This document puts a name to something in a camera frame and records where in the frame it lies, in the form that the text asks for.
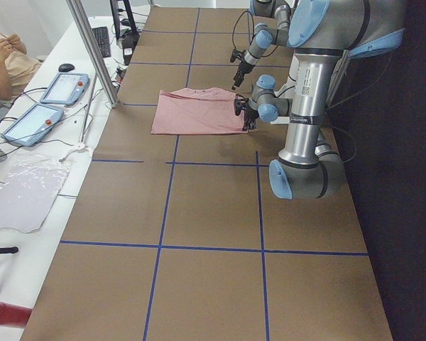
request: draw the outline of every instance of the person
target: person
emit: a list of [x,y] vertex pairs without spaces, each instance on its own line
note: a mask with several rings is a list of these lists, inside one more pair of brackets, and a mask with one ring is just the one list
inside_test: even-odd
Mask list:
[[0,99],[9,101],[22,93],[41,66],[27,56],[27,48],[17,34],[0,33]]

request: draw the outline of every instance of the computer mouse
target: computer mouse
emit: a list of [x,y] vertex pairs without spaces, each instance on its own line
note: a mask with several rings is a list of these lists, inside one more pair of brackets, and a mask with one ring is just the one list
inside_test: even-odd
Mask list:
[[69,72],[74,69],[75,68],[73,64],[65,63],[58,67],[58,72]]

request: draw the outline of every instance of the white wall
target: white wall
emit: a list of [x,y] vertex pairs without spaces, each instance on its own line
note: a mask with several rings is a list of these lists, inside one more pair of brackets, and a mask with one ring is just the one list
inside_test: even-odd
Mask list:
[[[148,0],[130,0],[132,6]],[[249,0],[154,0],[161,6],[247,8]],[[82,0],[88,16],[109,16],[108,0]],[[66,0],[0,0],[0,31],[17,33],[32,57],[47,55],[72,23]]]

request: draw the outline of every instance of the label sticker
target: label sticker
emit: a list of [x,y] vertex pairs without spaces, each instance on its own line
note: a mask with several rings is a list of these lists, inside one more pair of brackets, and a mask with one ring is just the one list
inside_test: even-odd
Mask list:
[[319,78],[319,66],[300,66],[295,93],[300,96],[314,97],[315,86]]

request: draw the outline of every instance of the white table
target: white table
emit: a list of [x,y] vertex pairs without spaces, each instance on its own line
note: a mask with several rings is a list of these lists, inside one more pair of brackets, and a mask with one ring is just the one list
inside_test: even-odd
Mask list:
[[[90,19],[90,23],[92,27],[107,26],[110,30],[109,37],[112,40],[111,57],[105,58],[104,62],[109,74],[113,75],[116,67],[120,65],[119,63],[123,62],[123,57],[121,50],[116,46],[114,34],[112,33],[112,19],[111,17],[94,17]],[[89,59],[75,23],[72,23],[67,29],[26,90],[47,87],[57,74],[58,66],[63,63],[72,63],[75,66],[75,72],[87,73],[90,76],[90,84],[92,84],[94,77],[93,64]],[[101,83],[97,80],[95,91],[101,88]],[[77,112],[79,108],[87,103],[89,91],[91,91],[90,87],[75,106],[65,110],[64,117]],[[42,93],[34,92],[30,96],[38,101]],[[16,101],[7,116],[20,117],[32,104],[33,102],[29,98],[22,96]],[[107,103],[107,96],[104,91],[101,91],[92,102],[90,109],[93,121],[85,139],[87,146],[95,148],[98,144],[110,109],[110,104]],[[81,110],[73,117],[64,120],[43,140],[60,139],[69,144],[78,143],[82,132],[84,115],[85,110]],[[0,131],[4,131],[11,123],[12,121],[3,121],[0,124]],[[0,147],[5,152],[12,151],[15,148],[8,144],[1,144]],[[21,148],[17,152],[8,155],[8,159],[5,162],[0,163],[0,180],[3,181],[7,177],[12,165],[21,157],[40,154],[58,160],[63,158],[71,148],[57,141],[37,144],[32,148]],[[68,156],[67,161],[72,164],[71,171],[60,194],[76,196],[89,167],[91,157],[87,152],[75,152]],[[29,234],[0,231],[0,247],[17,246],[19,248],[19,253],[17,254],[0,255],[0,301],[26,307],[35,305],[74,203],[75,197],[57,196],[43,226],[38,231]],[[0,340],[17,341],[21,338],[22,332],[22,329],[0,326]]]

